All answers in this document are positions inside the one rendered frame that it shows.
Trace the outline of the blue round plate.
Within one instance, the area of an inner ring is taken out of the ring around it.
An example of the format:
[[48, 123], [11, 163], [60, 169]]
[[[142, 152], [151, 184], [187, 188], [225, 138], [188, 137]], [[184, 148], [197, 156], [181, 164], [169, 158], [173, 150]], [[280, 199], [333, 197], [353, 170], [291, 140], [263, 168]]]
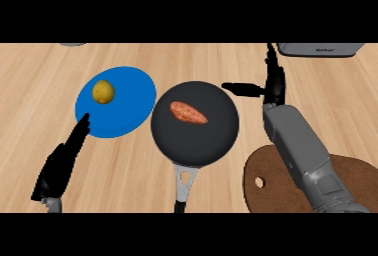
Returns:
[[[116, 89], [108, 104], [92, 97], [98, 81], [105, 80]], [[76, 118], [89, 117], [91, 135], [116, 138], [130, 133], [145, 122], [156, 105], [157, 89], [150, 75], [135, 67], [120, 66], [101, 72], [86, 83], [76, 102]]]

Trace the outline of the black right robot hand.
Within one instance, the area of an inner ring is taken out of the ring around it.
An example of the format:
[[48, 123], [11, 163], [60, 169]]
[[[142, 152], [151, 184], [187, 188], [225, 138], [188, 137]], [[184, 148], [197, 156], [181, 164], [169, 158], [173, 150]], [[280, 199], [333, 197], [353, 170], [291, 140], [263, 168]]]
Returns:
[[265, 104], [284, 105], [287, 89], [285, 71], [284, 67], [278, 63], [277, 51], [272, 44], [268, 44], [268, 55], [265, 62], [268, 66], [268, 79], [265, 88], [253, 83], [231, 82], [225, 82], [222, 84], [222, 88], [229, 90], [237, 96], [256, 98], [265, 96]]

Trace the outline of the brown round cutting board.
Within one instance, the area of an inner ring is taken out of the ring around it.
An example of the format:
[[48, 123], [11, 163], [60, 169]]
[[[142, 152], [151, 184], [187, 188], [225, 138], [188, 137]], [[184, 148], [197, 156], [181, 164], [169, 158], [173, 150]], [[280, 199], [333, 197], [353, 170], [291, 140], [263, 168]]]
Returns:
[[[378, 167], [340, 155], [331, 155], [331, 161], [356, 202], [378, 213]], [[314, 212], [274, 145], [260, 147], [250, 155], [243, 185], [246, 203], [253, 213]]]

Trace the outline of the yellow potato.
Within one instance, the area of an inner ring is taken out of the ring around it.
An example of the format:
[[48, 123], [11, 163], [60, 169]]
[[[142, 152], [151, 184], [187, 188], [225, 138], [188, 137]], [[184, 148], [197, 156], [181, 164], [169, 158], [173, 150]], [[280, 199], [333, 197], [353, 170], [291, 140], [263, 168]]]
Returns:
[[92, 89], [94, 100], [99, 104], [108, 104], [116, 97], [116, 89], [107, 80], [99, 80]]

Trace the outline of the dark grey frying pan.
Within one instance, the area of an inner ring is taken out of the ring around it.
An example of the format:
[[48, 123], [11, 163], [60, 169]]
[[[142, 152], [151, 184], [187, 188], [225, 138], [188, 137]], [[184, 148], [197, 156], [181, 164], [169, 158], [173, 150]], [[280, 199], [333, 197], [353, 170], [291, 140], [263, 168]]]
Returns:
[[[179, 121], [170, 110], [175, 101], [190, 104], [209, 122]], [[176, 85], [157, 102], [151, 131], [158, 149], [175, 164], [175, 212], [184, 213], [198, 170], [226, 155], [238, 137], [240, 115], [226, 92], [203, 81]]]

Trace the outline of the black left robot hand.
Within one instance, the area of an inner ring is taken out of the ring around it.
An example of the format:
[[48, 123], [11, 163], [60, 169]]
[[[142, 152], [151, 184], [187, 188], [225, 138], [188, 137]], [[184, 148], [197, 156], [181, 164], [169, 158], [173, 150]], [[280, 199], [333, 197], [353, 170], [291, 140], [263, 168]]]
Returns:
[[64, 195], [74, 164], [86, 137], [91, 132], [89, 114], [80, 119], [65, 143], [61, 143], [48, 156], [42, 168], [32, 199], [42, 201], [45, 198], [60, 198]]

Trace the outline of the orange sweet potato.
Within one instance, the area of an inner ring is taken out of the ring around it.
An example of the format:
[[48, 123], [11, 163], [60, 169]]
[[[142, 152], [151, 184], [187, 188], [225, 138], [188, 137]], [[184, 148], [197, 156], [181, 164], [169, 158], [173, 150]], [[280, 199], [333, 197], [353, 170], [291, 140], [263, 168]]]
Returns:
[[209, 122], [206, 115], [185, 102], [173, 101], [170, 103], [170, 111], [182, 122], [192, 124], [206, 124]]

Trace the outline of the grey appliance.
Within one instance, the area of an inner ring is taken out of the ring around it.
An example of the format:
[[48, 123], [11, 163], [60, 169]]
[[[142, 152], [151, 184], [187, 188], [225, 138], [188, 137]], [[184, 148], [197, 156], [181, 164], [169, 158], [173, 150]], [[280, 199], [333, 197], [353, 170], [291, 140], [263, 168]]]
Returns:
[[280, 43], [283, 55], [293, 57], [353, 57], [364, 43]]

